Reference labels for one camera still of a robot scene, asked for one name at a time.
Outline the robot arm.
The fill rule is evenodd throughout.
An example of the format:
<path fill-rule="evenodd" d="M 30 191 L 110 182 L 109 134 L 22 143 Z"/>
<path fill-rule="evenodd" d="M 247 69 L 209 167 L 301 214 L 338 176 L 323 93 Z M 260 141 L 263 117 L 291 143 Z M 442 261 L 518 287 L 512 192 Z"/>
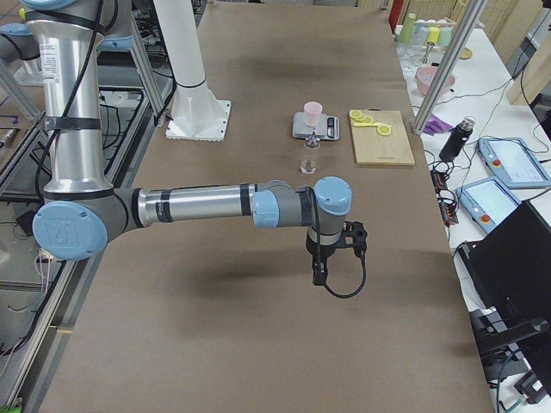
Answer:
<path fill-rule="evenodd" d="M 22 60 L 31 61 L 40 56 L 38 42 L 23 23 L 1 26 L 1 61 L 6 65 Z"/>
<path fill-rule="evenodd" d="M 313 187 L 279 180 L 258 184 L 117 189 L 104 174 L 96 49 L 131 21 L 126 1 L 29 1 L 27 25 L 40 49 L 52 177 L 34 215 L 40 247 L 63 260 L 82 260 L 121 234 L 154 223 L 250 216 L 260 228 L 304 226 L 313 282 L 327 283 L 338 249 L 365 257 L 367 233 L 346 219 L 350 185 L 328 176 Z"/>

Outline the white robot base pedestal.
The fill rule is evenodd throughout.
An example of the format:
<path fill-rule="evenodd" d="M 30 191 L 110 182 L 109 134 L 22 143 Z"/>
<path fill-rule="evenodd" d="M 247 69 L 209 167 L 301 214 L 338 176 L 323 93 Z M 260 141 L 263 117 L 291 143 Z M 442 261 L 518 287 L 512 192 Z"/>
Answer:
<path fill-rule="evenodd" d="M 166 137 L 223 141 L 232 103 L 217 99 L 207 85 L 192 3 L 161 0 L 154 6 L 176 82 Z"/>

